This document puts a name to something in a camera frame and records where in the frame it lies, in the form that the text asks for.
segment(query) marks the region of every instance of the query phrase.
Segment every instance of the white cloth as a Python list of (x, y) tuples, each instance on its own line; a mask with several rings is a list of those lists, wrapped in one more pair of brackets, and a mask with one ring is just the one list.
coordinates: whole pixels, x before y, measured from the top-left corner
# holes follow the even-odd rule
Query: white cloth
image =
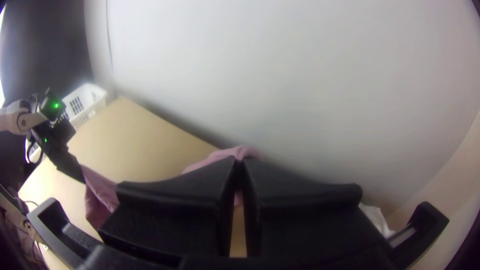
[(387, 224), (387, 221), (385, 220), (380, 208), (368, 206), (363, 203), (359, 203), (358, 208), (360, 208), (360, 210), (371, 221), (371, 223), (373, 223), (375, 228), (383, 235), (383, 237), (389, 238), (395, 233), (395, 231), (389, 229), (389, 225)]

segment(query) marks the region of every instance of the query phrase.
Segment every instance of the pink cloth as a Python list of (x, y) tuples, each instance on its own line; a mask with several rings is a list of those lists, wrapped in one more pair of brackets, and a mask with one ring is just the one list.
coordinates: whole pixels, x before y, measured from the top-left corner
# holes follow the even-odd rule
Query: pink cloth
[(87, 166), (81, 166), (85, 178), (85, 217), (95, 229), (119, 206), (117, 184)]
[[(238, 160), (238, 161), (241, 161), (245, 158), (259, 158), (260, 157), (259, 153), (255, 149), (251, 148), (250, 146), (239, 145), (239, 146), (234, 147), (234, 148), (214, 151), (206, 159), (186, 167), (181, 174), (183, 175), (183, 174), (189, 173), (191, 171), (195, 171), (197, 169), (200, 169), (202, 167), (205, 167), (207, 165), (210, 165), (212, 163), (215, 163), (217, 161), (226, 159), (226, 158), (231, 157), (231, 156), (234, 156), (235, 159)], [(236, 191), (234, 201), (233, 201), (233, 205), (240, 206), (242, 204), (243, 204), (242, 193), (240, 191)]]
[[(186, 167), (182, 174), (195, 171), (230, 156), (234, 156), (238, 161), (249, 157), (260, 157), (255, 149), (246, 145), (217, 150), (206, 159)], [(120, 204), (116, 193), (117, 184), (86, 166), (82, 165), (81, 171), (86, 183), (86, 219), (95, 229), (98, 229)], [(234, 204), (236, 206), (242, 204), (242, 196), (239, 192), (235, 193)]]

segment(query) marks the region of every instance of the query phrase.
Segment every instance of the white laundry basket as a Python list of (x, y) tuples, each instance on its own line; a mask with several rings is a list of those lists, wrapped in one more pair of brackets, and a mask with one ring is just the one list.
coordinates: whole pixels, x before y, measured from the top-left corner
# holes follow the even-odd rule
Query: white laundry basket
[[(88, 119), (92, 118), (106, 105), (107, 91), (92, 83), (86, 83), (75, 89), (72, 93), (62, 98), (66, 109), (61, 115), (67, 118), (71, 125), (77, 130)], [(40, 148), (35, 143), (28, 151), (30, 142), (25, 140), (25, 160), (28, 162), (28, 156), (31, 162), (36, 162), (40, 158)]]

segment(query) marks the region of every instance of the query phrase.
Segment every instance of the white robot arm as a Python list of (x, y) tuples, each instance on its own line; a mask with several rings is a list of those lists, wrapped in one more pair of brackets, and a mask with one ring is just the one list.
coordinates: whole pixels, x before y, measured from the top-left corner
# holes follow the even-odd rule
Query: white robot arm
[(28, 101), (20, 99), (0, 109), (0, 132), (26, 135), (29, 129), (47, 120), (40, 112), (32, 111)]

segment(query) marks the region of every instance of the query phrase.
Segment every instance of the wooden table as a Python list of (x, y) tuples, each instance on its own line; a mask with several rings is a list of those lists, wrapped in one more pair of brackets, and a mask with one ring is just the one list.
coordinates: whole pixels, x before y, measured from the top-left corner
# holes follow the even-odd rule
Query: wooden table
[[(80, 127), (68, 147), (81, 164), (117, 183), (175, 177), (216, 150), (126, 98), (115, 100)], [(57, 171), (47, 158), (19, 191), (22, 200), (38, 204), (57, 199), (75, 226), (101, 240), (85, 219), (84, 196), (85, 185)], [(232, 257), (246, 255), (243, 222), (240, 207), (233, 214)], [(50, 250), (42, 248), (41, 252), (51, 270), (67, 269)]]

